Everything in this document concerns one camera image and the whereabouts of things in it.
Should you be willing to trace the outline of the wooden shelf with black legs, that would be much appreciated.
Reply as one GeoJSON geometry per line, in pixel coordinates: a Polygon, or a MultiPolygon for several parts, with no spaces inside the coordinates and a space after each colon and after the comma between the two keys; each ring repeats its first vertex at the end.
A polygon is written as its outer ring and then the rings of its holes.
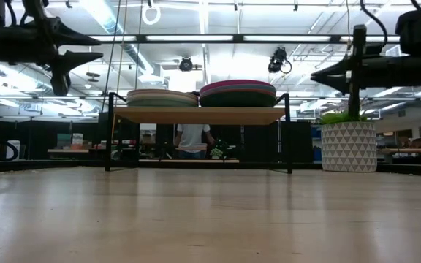
{"type": "Polygon", "coordinates": [[[108,94],[107,145],[105,171],[112,167],[112,141],[115,117],[125,118],[133,123],[155,124],[209,124],[209,125],[270,125],[281,117],[290,124],[289,94],[283,94],[276,101],[284,102],[277,107],[116,107],[116,99],[123,97],[115,92],[108,94]]]}

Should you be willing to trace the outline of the pink plate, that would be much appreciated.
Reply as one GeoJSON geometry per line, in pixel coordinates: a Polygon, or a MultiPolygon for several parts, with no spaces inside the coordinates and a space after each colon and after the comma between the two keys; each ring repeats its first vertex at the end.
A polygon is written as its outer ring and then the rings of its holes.
{"type": "Polygon", "coordinates": [[[259,80],[222,80],[214,83],[210,83],[202,87],[201,89],[209,89],[209,88],[215,88],[220,86],[226,86],[226,85],[266,85],[271,86],[270,83],[262,82],[259,80]]]}

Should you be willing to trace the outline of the green plant in pot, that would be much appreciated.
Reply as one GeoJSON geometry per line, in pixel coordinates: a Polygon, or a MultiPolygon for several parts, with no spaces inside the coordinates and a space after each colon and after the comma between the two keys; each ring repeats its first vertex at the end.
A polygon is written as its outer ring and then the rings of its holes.
{"type": "Polygon", "coordinates": [[[319,119],[319,123],[322,125],[334,124],[334,123],[343,123],[343,122],[365,122],[368,118],[364,115],[358,115],[352,117],[347,111],[343,112],[334,112],[334,113],[325,113],[319,119]]]}

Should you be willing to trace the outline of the black round hanging device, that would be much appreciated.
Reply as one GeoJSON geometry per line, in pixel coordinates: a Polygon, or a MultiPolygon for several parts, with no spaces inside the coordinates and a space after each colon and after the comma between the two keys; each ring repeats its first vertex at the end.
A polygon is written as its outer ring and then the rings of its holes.
{"type": "Polygon", "coordinates": [[[193,63],[191,61],[191,58],[188,56],[184,56],[181,62],[179,63],[178,68],[182,72],[190,72],[191,70],[193,70],[193,63]]]}

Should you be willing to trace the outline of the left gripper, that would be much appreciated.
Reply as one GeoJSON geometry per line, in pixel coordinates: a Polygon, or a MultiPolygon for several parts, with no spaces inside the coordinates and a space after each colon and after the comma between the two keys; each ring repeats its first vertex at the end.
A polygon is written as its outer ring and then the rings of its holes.
{"type": "Polygon", "coordinates": [[[61,55],[60,45],[100,45],[97,39],[81,34],[66,26],[60,18],[50,18],[45,8],[50,0],[21,0],[24,13],[17,19],[12,6],[13,0],[3,0],[10,14],[10,26],[4,30],[4,39],[11,44],[15,55],[11,63],[35,63],[48,66],[52,77],[50,84],[56,96],[65,96],[69,90],[69,72],[83,64],[103,57],[102,53],[74,53],[61,55]]]}

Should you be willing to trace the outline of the dark blue teal plate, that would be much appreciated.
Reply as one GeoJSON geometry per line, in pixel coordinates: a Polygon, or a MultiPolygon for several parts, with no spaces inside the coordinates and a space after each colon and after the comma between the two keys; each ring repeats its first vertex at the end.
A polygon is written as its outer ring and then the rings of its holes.
{"type": "Polygon", "coordinates": [[[276,97],[258,94],[222,94],[200,97],[203,107],[273,107],[276,97]]]}

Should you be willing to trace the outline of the white triangle pattern pot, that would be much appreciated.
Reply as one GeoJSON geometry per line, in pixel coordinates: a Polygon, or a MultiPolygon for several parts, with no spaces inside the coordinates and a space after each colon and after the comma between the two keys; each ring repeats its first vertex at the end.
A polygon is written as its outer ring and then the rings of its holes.
{"type": "Polygon", "coordinates": [[[375,172],[374,122],[355,121],[322,125],[322,169],[330,172],[375,172]]]}

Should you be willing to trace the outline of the peach cream plate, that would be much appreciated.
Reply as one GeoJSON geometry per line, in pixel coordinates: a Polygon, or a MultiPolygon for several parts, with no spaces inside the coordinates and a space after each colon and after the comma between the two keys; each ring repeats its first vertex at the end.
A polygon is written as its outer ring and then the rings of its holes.
{"type": "Polygon", "coordinates": [[[132,98],[134,96],[142,96],[142,95],[171,95],[171,96],[183,96],[188,97],[190,99],[198,99],[198,96],[191,94],[191,93],[184,93],[180,91],[171,91],[171,90],[164,90],[164,89],[137,89],[132,90],[127,93],[127,99],[132,98]]]}

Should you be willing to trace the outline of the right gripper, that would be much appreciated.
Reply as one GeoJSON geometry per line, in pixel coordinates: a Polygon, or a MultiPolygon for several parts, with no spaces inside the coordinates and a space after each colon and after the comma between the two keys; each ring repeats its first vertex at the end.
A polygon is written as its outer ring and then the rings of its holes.
{"type": "Polygon", "coordinates": [[[330,86],[335,90],[348,94],[349,120],[360,120],[360,90],[367,88],[392,88],[405,85],[400,80],[405,75],[405,57],[380,56],[381,45],[368,45],[366,42],[367,28],[356,25],[353,31],[353,51],[349,58],[325,69],[313,72],[311,80],[330,86]],[[344,75],[350,71],[349,84],[344,75]]]}

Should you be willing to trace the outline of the small potted background plant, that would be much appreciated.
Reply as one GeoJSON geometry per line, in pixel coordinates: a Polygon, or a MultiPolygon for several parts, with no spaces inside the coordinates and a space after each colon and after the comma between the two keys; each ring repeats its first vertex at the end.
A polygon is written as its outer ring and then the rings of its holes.
{"type": "Polygon", "coordinates": [[[224,143],[221,140],[215,141],[214,146],[210,150],[210,156],[212,159],[221,159],[224,155],[224,143]]]}

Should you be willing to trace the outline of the light teal plate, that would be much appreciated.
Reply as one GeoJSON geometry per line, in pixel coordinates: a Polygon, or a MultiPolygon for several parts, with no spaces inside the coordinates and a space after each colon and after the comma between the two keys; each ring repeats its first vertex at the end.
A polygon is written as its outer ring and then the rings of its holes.
{"type": "Polygon", "coordinates": [[[129,107],[197,107],[197,101],[182,99],[135,99],[127,102],[129,107]]]}

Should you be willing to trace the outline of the white bin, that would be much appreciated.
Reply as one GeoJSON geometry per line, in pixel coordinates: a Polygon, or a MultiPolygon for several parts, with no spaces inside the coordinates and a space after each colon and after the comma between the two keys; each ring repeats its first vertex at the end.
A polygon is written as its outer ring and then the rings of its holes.
{"type": "Polygon", "coordinates": [[[6,158],[9,161],[17,161],[20,154],[20,140],[8,140],[6,158]]]}

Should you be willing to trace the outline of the person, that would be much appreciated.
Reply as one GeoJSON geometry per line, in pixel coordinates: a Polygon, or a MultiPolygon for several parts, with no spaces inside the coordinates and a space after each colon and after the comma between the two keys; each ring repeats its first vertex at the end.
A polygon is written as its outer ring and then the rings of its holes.
{"type": "Polygon", "coordinates": [[[202,143],[204,134],[209,145],[215,144],[208,124],[178,124],[174,146],[179,147],[180,159],[203,159],[206,150],[195,150],[202,143]]]}

